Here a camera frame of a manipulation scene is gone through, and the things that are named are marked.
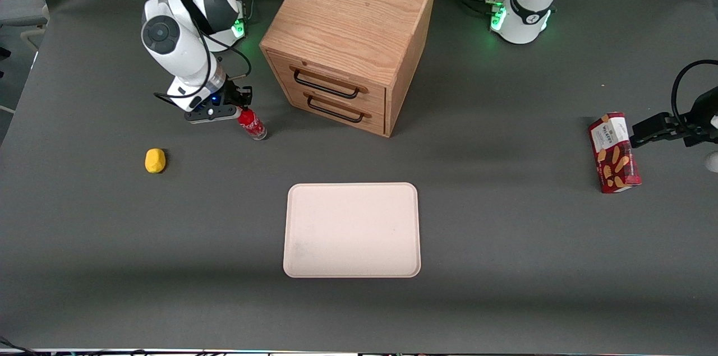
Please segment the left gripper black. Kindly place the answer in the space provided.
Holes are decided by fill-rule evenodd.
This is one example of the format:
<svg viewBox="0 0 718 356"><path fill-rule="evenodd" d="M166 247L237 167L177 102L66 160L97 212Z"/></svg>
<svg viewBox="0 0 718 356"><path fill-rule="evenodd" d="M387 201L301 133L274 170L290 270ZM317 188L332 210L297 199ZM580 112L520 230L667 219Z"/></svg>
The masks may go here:
<svg viewBox="0 0 718 356"><path fill-rule="evenodd" d="M662 112L633 125L630 144L638 149L648 143L682 139L685 147L701 143L717 144L717 87L698 96L692 108L682 115L685 125L692 131L684 137L685 130L670 113Z"/></svg>

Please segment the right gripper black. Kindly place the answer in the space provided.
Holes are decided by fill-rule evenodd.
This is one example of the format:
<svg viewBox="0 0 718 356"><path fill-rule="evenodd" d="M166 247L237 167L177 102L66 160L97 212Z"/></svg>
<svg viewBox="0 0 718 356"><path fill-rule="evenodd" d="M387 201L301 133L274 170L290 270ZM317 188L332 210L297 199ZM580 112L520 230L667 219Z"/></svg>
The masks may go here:
<svg viewBox="0 0 718 356"><path fill-rule="evenodd" d="M232 80L226 80L218 92L211 95L213 107L228 105L230 115L238 115L242 110L248 110L253 100L253 87L238 87Z"/></svg>

